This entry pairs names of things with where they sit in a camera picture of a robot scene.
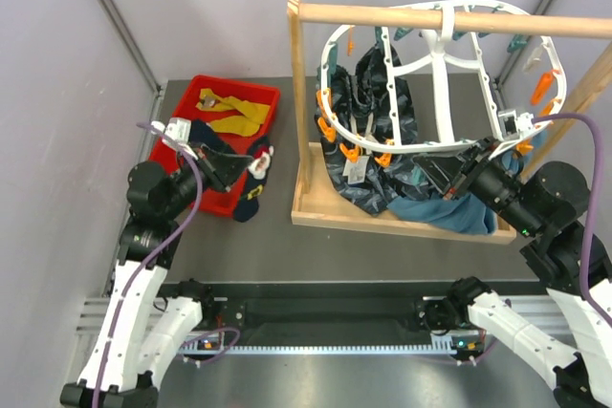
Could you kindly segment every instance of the wooden base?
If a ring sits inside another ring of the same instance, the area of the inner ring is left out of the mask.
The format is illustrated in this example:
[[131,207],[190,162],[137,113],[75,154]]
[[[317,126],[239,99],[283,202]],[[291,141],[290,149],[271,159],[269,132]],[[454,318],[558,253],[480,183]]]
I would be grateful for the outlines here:
[[302,174],[301,171],[298,172],[291,212],[294,225],[503,245],[509,244],[516,236],[516,231],[501,219],[497,220],[498,229],[494,234],[472,236],[429,224],[403,222],[388,210],[378,217],[372,217],[336,192],[327,175],[320,144],[311,142],[309,150],[312,168],[311,187],[308,193],[303,191]]

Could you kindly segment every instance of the red plastic basket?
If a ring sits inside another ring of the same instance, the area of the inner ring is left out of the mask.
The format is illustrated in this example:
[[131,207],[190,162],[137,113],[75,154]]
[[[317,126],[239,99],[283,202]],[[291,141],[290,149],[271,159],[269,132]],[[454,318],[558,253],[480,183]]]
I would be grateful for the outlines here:
[[[270,130],[276,115],[276,106],[280,98],[280,91],[272,86],[255,85],[244,81],[227,80],[214,76],[197,75],[193,77],[185,94],[177,105],[172,117],[187,119],[201,119],[202,121],[212,121],[218,118],[240,115],[237,111],[231,112],[202,112],[196,108],[200,100],[200,90],[210,88],[212,92],[220,97],[234,96],[239,99],[257,102],[259,104],[270,105],[270,111],[266,120],[259,128],[259,131],[249,138],[243,138],[234,134],[220,134],[219,137],[227,142],[237,153],[246,153],[249,146],[259,137],[267,134]],[[157,140],[149,159],[159,162],[169,174],[178,167],[176,163],[176,153],[174,150],[164,145],[161,140]],[[207,190],[200,204],[200,210],[221,217],[231,217],[233,209],[238,204],[240,192],[246,180],[246,173],[234,185],[228,193],[217,193]]]

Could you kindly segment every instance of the gray tabletop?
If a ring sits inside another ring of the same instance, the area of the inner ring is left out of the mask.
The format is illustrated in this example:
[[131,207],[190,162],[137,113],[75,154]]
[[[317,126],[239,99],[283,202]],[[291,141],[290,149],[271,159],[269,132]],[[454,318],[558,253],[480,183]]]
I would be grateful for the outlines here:
[[[270,137],[275,147],[268,185],[260,210],[245,224],[200,213],[186,230],[168,280],[200,281],[391,281],[452,280],[475,275],[482,279],[534,279],[518,249],[376,233],[297,226],[291,206],[299,158],[295,133],[292,80],[250,80],[281,91]],[[419,133],[435,139],[430,75],[410,75]],[[161,120],[170,118],[188,80],[170,81]],[[314,81],[308,88],[314,101]],[[483,100],[474,75],[451,75],[453,124],[457,138],[488,134]],[[311,123],[311,139],[317,140]]]

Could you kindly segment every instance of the wooden stand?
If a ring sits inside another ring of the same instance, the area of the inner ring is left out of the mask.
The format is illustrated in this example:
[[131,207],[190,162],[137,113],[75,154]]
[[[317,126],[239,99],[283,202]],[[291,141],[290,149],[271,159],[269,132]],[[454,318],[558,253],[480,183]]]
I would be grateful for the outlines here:
[[[445,231],[432,225],[402,222],[388,211],[379,217],[371,217],[336,193],[327,175],[320,146],[308,141],[310,120],[306,101],[302,23],[441,29],[441,11],[301,4],[300,0],[288,0],[287,14],[291,37],[295,121],[300,160],[292,208],[292,221],[295,225],[492,244],[508,244],[514,239],[514,229],[499,219],[498,230],[493,235],[469,236]],[[454,29],[458,32],[612,38],[612,19],[457,12]],[[612,80],[612,44],[606,48],[568,96],[565,111],[586,111],[610,80]],[[571,122],[555,122],[553,135],[549,136],[546,143],[535,152],[526,173],[532,171],[543,160],[571,125]]]

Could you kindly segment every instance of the floor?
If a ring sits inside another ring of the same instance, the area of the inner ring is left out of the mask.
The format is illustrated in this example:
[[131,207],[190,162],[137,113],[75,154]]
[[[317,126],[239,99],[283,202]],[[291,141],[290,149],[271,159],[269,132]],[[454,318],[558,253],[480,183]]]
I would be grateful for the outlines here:
[[[273,170],[259,213],[247,224],[199,214],[183,236],[169,281],[435,281],[476,275],[534,279],[518,249],[330,230],[291,224],[298,165],[290,78],[261,78],[281,90],[271,132]],[[311,90],[314,81],[308,82]],[[170,117],[188,81],[170,81],[161,120]],[[435,139],[430,79],[409,84],[424,139]],[[484,136],[482,97],[471,75],[452,75],[457,137]],[[311,100],[314,101],[314,90]],[[317,135],[312,125],[311,139]],[[551,391],[503,345],[478,367],[453,368],[399,356],[228,356],[197,370],[173,363],[160,408],[557,406]]]
[[[435,124],[430,76],[409,78],[420,134],[432,140]],[[190,277],[218,282],[431,281],[469,275],[488,280],[534,279],[518,253],[523,244],[520,240],[509,246],[495,246],[292,225],[290,214],[299,164],[292,80],[282,77],[255,81],[281,91],[270,134],[274,162],[259,212],[246,224],[204,213],[197,215],[183,235],[169,281]],[[187,84],[188,80],[168,83],[162,121],[171,117]],[[308,82],[308,88],[314,101],[313,80]],[[487,135],[488,122],[476,78],[451,75],[450,92],[452,100],[461,101],[465,107],[451,107],[456,137]],[[317,140],[314,123],[311,128],[311,140]]]

